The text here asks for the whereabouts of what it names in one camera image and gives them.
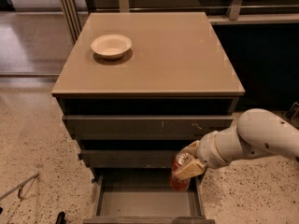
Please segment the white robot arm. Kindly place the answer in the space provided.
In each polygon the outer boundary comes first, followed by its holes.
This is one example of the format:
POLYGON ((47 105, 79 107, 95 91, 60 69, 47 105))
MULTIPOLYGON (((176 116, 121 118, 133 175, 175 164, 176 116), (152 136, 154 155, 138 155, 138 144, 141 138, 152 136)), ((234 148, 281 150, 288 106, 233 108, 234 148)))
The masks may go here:
POLYGON ((183 148, 183 163, 172 172, 177 180, 201 175, 206 168, 218 169, 232 161, 279 155, 299 159, 299 131, 276 114, 263 109, 244 112, 236 125, 204 135, 183 148))

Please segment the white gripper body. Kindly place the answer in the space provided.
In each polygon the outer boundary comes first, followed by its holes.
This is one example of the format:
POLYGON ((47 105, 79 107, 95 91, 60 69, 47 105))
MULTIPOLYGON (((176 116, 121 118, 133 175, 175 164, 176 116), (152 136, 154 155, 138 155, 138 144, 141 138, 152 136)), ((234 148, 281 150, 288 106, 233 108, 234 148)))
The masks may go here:
POLYGON ((208 168, 228 166, 243 157, 243 150, 236 130, 215 131, 206 134, 198 143, 197 158, 208 168))

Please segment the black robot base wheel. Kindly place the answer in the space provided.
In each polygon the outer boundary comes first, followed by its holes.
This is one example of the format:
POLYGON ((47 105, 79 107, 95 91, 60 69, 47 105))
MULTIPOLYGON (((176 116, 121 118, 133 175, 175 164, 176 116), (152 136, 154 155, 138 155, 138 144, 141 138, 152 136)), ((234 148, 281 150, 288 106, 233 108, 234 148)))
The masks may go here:
POLYGON ((299 103, 295 102, 292 104, 291 108, 286 113, 285 117, 287 119, 294 119, 299 113, 299 103))

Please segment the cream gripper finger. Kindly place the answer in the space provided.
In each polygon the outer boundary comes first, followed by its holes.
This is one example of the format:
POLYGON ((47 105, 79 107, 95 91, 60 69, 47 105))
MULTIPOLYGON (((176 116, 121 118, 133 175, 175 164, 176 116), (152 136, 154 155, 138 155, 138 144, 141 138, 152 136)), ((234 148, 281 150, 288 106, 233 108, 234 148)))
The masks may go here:
POLYGON ((199 147, 199 141, 196 140, 196 141, 190 143, 185 148, 183 148, 180 152, 181 153, 188 153, 188 154, 196 157, 197 156, 197 149, 198 149, 198 147, 199 147))
POLYGON ((205 170, 206 166, 198 159, 190 159, 182 165, 177 161, 173 161, 172 176, 178 180, 187 180, 201 175, 205 170))

